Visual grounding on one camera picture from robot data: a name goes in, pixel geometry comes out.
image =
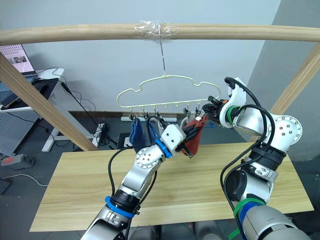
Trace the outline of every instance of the gray wall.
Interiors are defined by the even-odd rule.
[[[169,23],[271,24],[280,0],[0,0],[2,30],[75,24]],[[248,82],[264,41],[173,40],[163,45],[167,74],[185,75],[199,83],[217,83],[227,97],[224,77]],[[98,111],[127,111],[116,96],[128,88],[163,74],[160,45],[147,40],[97,40],[25,44],[35,68],[65,69],[68,86],[82,92]],[[151,104],[205,99],[215,91],[186,81],[164,79],[140,93],[124,95],[121,103]],[[56,96],[68,110],[81,110],[60,89]],[[160,108],[182,112],[185,106]]]
[[[320,1],[282,0],[272,24],[320,28]],[[270,109],[274,105],[314,45],[294,41],[264,43],[248,84],[263,107]],[[298,118],[303,127],[302,138],[289,150],[294,161],[305,161],[320,154],[319,91],[320,72],[284,113]]]

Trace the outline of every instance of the clear tape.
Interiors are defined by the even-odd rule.
[[[140,33],[139,39],[147,39],[162,42],[171,39],[175,35],[174,29],[177,26],[170,25],[169,23],[159,23],[157,21],[141,21],[141,24],[133,28],[134,32]]]

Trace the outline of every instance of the red cloth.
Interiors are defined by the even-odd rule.
[[[189,127],[189,126],[192,126],[195,124],[195,126],[194,126],[195,128],[200,128],[200,130],[198,131],[196,136],[194,138],[192,138],[190,141],[185,143],[185,146],[189,149],[190,153],[192,153],[193,155],[197,154],[202,131],[204,129],[204,126],[205,126],[207,120],[208,120],[208,116],[204,115],[200,121],[197,121],[194,119],[185,126],[185,128],[186,128],[186,127]],[[188,156],[188,154],[184,150],[182,150],[182,152],[184,155]]]

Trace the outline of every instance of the wooden table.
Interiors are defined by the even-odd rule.
[[[178,154],[164,162],[140,215],[132,226],[185,223],[233,218],[222,192],[222,168],[250,143],[200,146],[189,159]],[[108,162],[115,150],[65,152],[56,167],[31,226],[31,232],[85,230],[111,194]],[[112,163],[116,186],[133,165],[133,150]],[[269,206],[283,213],[312,211],[306,191],[288,157],[278,168]]]

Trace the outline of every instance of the computer screen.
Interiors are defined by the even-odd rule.
[[[0,52],[23,75],[30,75],[36,73],[21,44],[0,46]]]

